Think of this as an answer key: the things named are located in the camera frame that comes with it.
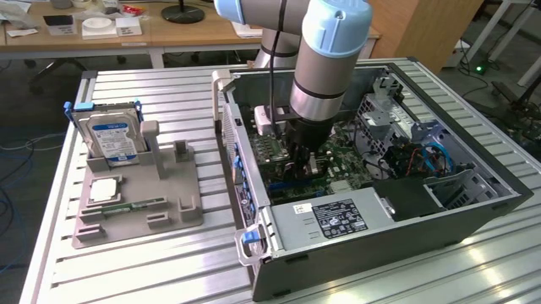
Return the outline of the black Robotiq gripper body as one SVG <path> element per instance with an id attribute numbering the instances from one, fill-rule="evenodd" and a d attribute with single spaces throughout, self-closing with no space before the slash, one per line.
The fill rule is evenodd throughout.
<path id="1" fill-rule="evenodd" d="M 286 144 L 288 152 L 316 152 L 328 140 L 332 125 L 332 119 L 324 121 L 312 121 L 303 118 L 288 120 L 286 123 Z"/>

